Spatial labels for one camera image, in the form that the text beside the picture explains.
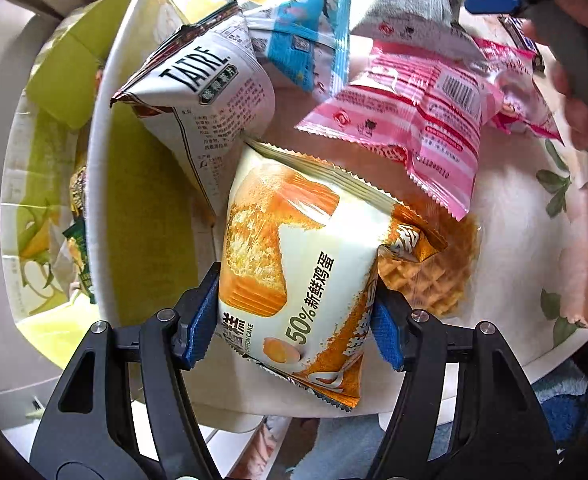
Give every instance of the pink snack wrapper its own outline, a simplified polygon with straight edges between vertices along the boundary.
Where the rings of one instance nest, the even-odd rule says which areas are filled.
[[[369,66],[296,127],[356,142],[405,165],[457,220],[468,212],[480,130],[503,105],[481,76],[441,60],[372,49]]]
[[[474,64],[474,72],[498,86],[504,95],[503,108],[492,118],[494,126],[508,134],[529,129],[538,137],[561,140],[552,112],[532,79],[535,54],[481,38],[474,41],[486,60]]]

